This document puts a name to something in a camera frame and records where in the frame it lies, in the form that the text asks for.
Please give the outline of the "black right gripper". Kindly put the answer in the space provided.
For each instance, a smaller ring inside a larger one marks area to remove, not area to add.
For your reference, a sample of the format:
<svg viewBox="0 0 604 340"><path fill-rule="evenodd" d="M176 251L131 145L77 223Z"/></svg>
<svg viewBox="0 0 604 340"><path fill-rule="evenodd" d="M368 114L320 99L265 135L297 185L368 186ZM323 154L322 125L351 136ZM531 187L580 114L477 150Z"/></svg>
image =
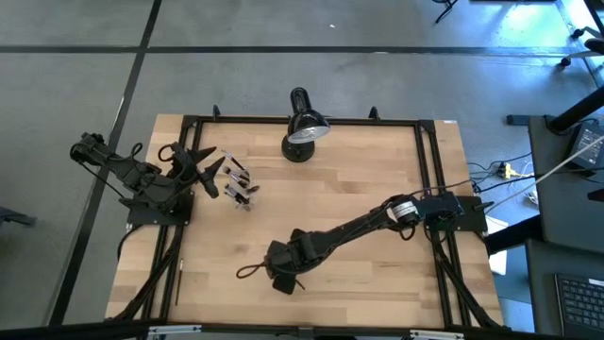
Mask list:
<svg viewBox="0 0 604 340"><path fill-rule="evenodd" d="M324 231L294 229L287 244L272 241L264 256L267 273L276 274L285 269L288 273L301 274L312 270L325 257L325 240ZM273 277L272 286L280 293L291 295L296 285L296 275Z"/></svg>

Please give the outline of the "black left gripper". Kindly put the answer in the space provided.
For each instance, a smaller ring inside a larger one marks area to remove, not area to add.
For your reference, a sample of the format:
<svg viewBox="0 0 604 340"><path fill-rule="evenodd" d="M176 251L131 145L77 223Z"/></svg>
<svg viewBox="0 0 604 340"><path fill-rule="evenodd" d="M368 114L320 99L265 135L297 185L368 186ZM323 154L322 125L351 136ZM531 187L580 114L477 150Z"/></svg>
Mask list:
<svg viewBox="0 0 604 340"><path fill-rule="evenodd" d="M197 182L201 179L206 193L211 198L219 196L219 190L215 184L215 177L221 170L222 164L225 161L225 157L221 157L210 166L206 167L201 173L197 168L197 164L211 155L216 147L208 147L200 150L185 149L178 143L170 144L169 147L173 151L171 158L172 169L169 174L169 178L174 181L180 180L183 182Z"/></svg>

